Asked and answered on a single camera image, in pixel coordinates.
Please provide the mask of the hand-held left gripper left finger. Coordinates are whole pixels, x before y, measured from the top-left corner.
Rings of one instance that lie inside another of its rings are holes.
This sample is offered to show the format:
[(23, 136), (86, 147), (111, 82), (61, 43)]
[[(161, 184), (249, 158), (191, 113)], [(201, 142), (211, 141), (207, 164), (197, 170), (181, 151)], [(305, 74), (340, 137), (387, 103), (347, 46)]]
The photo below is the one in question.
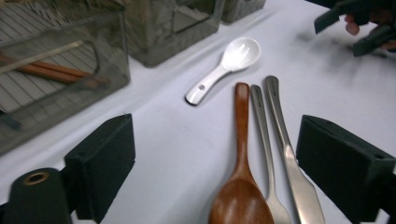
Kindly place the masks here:
[(105, 121), (64, 156), (69, 209), (80, 219), (101, 222), (134, 161), (133, 117)]

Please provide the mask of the metal fork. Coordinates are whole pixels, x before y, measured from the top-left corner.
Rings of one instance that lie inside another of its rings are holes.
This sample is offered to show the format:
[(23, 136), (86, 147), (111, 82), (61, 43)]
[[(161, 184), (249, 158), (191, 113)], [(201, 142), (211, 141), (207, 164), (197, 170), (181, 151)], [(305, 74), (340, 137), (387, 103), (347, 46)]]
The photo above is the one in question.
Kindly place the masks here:
[(258, 128), (262, 140), (262, 147), (265, 153), (267, 172), (268, 172), (268, 192), (266, 201), (270, 208), (275, 224), (291, 224), (290, 215), (285, 206), (276, 195), (276, 177), (273, 164), (273, 156), (268, 133), (268, 126), (262, 98), (262, 89), (258, 85), (251, 86), (251, 99), (254, 113), (258, 123)]

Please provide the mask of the brown wooden spoon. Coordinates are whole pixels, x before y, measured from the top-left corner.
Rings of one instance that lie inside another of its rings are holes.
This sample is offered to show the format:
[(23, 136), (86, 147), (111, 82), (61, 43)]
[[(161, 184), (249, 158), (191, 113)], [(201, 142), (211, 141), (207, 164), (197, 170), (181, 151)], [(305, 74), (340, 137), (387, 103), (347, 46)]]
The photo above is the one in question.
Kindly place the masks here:
[(237, 83), (234, 90), (236, 163), (228, 181), (219, 190), (208, 224), (274, 224), (248, 163), (249, 85)]

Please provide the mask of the smoky clear plastic bin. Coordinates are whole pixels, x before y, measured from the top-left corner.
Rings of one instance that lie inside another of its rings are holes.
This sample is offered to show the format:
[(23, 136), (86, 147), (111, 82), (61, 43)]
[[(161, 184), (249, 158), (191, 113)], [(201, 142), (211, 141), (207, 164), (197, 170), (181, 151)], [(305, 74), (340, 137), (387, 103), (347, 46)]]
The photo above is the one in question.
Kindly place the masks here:
[(156, 66), (219, 29), (225, 0), (120, 0), (128, 53)]
[(0, 0), (0, 156), (130, 81), (113, 0)]
[(262, 9), (266, 0), (225, 0), (221, 20), (225, 23), (239, 21)]

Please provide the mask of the metal knife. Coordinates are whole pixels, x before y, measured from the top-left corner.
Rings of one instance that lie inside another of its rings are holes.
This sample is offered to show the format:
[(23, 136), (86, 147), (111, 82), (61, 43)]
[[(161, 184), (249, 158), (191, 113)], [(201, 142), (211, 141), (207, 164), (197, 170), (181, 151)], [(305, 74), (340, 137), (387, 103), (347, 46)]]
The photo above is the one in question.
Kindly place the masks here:
[(316, 189), (301, 171), (290, 142), (280, 103), (278, 78), (267, 77), (264, 80), (264, 88), (299, 222), (325, 224)]

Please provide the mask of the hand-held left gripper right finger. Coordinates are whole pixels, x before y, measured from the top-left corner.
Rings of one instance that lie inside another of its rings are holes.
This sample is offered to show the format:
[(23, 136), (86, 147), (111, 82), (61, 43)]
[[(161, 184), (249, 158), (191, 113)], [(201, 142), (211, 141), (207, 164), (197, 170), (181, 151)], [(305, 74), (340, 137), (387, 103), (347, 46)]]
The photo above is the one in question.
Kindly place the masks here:
[(396, 158), (326, 119), (304, 115), (299, 166), (352, 223), (396, 223)]

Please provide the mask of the white ceramic spoon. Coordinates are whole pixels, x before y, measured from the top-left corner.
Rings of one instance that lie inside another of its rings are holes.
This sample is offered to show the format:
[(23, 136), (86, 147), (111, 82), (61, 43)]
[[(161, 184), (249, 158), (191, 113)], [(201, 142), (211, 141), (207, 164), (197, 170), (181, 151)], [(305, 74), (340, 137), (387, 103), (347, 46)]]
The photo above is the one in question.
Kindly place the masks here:
[(259, 60), (261, 54), (261, 46), (255, 39), (236, 38), (224, 50), (218, 66), (190, 88), (185, 100), (190, 105), (200, 104), (218, 81), (228, 74), (249, 68)]

